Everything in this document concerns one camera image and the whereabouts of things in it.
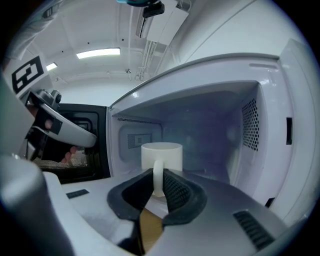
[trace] oven door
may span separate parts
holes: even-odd
[[[43,171],[56,174],[62,184],[110,177],[106,146],[107,107],[60,104],[58,112],[76,125],[96,135],[97,143],[91,148],[79,147],[67,163],[39,158],[36,158],[34,162]]]

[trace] open microwave door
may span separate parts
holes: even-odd
[[[91,148],[78,147],[67,163],[36,158],[34,162],[45,172],[58,176],[60,182],[73,183],[110,177],[106,146],[107,107],[61,103],[58,112],[97,136]]]
[[[308,217],[320,191],[320,68],[308,45],[290,39],[279,58],[292,101],[289,171],[270,206],[288,226]]]

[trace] sticker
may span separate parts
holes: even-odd
[[[12,73],[12,88],[14,92],[18,94],[43,74],[44,69],[41,65],[40,57],[37,56]]]

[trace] ceiling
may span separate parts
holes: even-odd
[[[129,79],[126,69],[131,70],[134,80],[147,42],[136,36],[140,11],[141,8],[133,8],[129,27],[131,6],[127,4],[116,0],[65,0],[57,18],[35,38],[28,51],[42,54],[47,65],[57,64],[49,72],[53,85],[95,78]],[[85,59],[76,56],[84,51],[113,47],[120,48],[121,54]],[[166,45],[157,44],[144,79],[155,73],[165,49]]]

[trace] white mug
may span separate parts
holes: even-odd
[[[164,169],[172,169],[182,172],[181,144],[171,142],[153,142],[141,146],[142,171],[153,168],[153,194],[163,197]]]

